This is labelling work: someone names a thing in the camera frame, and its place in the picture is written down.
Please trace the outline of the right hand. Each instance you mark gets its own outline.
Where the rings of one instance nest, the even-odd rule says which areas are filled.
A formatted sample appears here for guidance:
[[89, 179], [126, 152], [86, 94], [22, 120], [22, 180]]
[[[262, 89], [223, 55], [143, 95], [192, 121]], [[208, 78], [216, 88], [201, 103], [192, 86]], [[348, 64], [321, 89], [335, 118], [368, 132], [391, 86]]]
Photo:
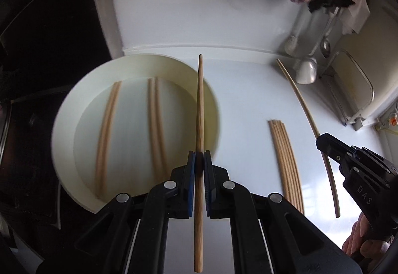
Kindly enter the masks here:
[[359, 251], [360, 254], [372, 261], [380, 260], [389, 249], [391, 243], [383, 240], [365, 239], [370, 232], [370, 223], [363, 213], [360, 213], [357, 222], [353, 224], [351, 234], [343, 243], [342, 250], [348, 256]]

